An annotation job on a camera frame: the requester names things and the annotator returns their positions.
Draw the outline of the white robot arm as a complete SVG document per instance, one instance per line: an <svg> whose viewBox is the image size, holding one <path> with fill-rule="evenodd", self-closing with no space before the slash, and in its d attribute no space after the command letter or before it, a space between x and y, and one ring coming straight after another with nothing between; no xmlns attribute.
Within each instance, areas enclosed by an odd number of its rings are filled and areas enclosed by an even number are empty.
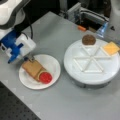
<svg viewBox="0 0 120 120"><path fill-rule="evenodd" d="M36 43L15 26L25 19L23 7L30 0L0 0L0 49L9 57L8 63L24 58Z"/></svg>

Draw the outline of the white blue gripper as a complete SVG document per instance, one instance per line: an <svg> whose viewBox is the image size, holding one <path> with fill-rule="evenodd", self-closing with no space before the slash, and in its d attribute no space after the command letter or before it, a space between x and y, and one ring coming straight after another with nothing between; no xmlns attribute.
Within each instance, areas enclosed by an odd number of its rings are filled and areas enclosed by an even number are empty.
<svg viewBox="0 0 120 120"><path fill-rule="evenodd" d="M36 43L24 33L19 33L16 30L0 30L0 49L9 57L8 63L23 58L23 61L28 61L25 57L36 47ZM34 56L29 57L30 62L35 61Z"/></svg>

